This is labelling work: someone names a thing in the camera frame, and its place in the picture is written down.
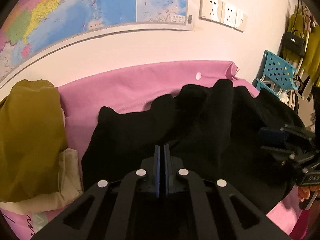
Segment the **right hand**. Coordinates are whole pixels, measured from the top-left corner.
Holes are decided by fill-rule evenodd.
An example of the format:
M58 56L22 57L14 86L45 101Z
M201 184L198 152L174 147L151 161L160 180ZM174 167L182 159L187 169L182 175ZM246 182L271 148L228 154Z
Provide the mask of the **right hand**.
M317 192L320 190L320 186L299 186L298 187L298 198L301 202L304 202L305 199L310 198L311 192Z

